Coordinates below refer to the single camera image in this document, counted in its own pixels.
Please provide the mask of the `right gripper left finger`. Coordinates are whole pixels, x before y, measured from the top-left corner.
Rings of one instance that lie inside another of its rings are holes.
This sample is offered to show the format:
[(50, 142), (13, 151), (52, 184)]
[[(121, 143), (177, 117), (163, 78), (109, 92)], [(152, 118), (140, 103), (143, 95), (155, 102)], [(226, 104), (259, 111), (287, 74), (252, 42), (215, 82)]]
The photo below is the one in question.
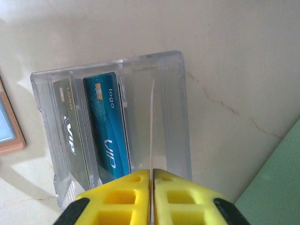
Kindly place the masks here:
[(139, 170), (82, 192), (56, 225), (148, 225), (150, 172)]

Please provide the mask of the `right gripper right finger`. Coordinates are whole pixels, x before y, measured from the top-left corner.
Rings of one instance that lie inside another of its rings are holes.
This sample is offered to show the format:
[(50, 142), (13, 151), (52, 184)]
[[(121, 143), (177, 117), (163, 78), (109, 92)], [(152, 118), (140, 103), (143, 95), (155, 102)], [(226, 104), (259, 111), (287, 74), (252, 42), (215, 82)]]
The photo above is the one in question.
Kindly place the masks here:
[(154, 224), (248, 225), (227, 197), (162, 169), (153, 171)]

